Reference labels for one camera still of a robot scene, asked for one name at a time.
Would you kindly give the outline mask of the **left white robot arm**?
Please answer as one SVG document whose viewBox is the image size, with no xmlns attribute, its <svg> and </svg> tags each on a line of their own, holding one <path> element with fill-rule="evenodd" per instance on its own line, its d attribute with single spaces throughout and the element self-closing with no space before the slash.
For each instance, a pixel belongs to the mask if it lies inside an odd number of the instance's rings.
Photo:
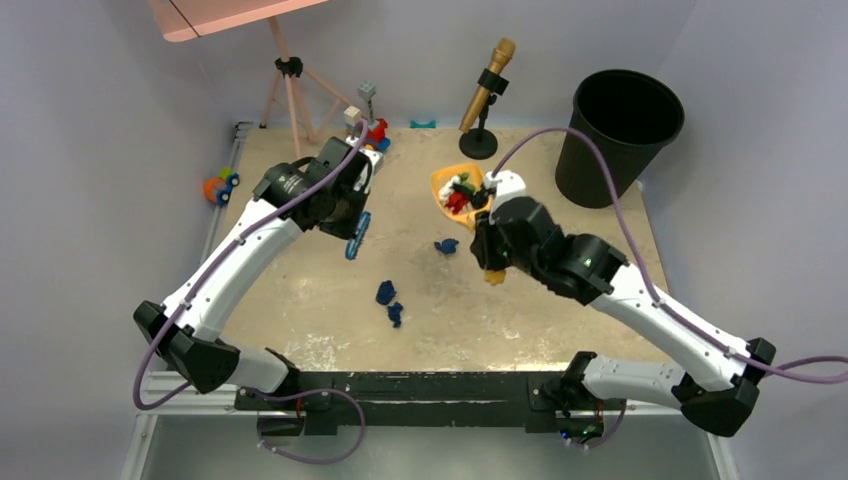
<svg viewBox="0 0 848 480">
<path fill-rule="evenodd" d="M 318 229 L 350 245 L 361 240 L 365 205 L 383 163 L 382 153 L 358 139 L 332 137 L 315 156 L 270 167 L 199 269 L 164 300 L 135 309 L 148 354 L 199 393 L 234 385 L 259 390 L 272 408 L 292 405 L 295 366 L 271 349 L 230 345 L 221 334 L 262 272 L 305 232 Z"/>
</svg>

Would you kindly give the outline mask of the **yellow slotted plastic scoop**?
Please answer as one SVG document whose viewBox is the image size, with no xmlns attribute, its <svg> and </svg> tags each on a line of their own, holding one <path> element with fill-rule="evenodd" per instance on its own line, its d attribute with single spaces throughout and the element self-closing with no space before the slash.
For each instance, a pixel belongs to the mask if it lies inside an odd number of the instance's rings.
<svg viewBox="0 0 848 480">
<path fill-rule="evenodd" d="M 507 263 L 503 239 L 492 223 L 502 175 L 483 173 L 476 164 L 465 163 L 436 171 L 430 182 L 440 211 L 474 235 L 469 249 L 484 281 L 492 286 L 502 284 Z"/>
</svg>

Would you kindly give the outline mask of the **blue hand brush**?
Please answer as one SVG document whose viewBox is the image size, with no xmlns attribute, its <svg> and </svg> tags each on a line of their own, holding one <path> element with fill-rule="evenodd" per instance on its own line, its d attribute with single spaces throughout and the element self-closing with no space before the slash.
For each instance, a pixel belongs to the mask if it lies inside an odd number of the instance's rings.
<svg viewBox="0 0 848 480">
<path fill-rule="evenodd" d="M 345 258 L 347 260 L 352 261 L 357 257 L 360 247 L 366 236 L 367 230 L 369 228 L 370 221 L 371 213 L 368 211 L 363 211 L 360 214 L 360 217 L 356 224 L 353 237 L 350 238 L 346 243 Z"/>
</svg>

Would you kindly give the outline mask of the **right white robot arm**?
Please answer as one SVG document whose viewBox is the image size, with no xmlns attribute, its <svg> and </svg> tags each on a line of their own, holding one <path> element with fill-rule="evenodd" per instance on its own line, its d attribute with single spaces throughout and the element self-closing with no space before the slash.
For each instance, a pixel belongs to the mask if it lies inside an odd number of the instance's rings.
<svg viewBox="0 0 848 480">
<path fill-rule="evenodd" d="M 549 397 L 563 411 L 602 401 L 636 400 L 678 410 L 696 427 L 734 436 L 751 416 L 764 372 L 776 348 L 749 341 L 695 318 L 645 281 L 626 255 L 592 234 L 566 234 L 548 210 L 522 196 L 494 213 L 471 216 L 470 250 L 490 284 L 508 268 L 527 274 L 557 296 L 589 306 L 626 325 L 670 357 L 668 363 L 616 360 L 580 351 Z"/>
</svg>

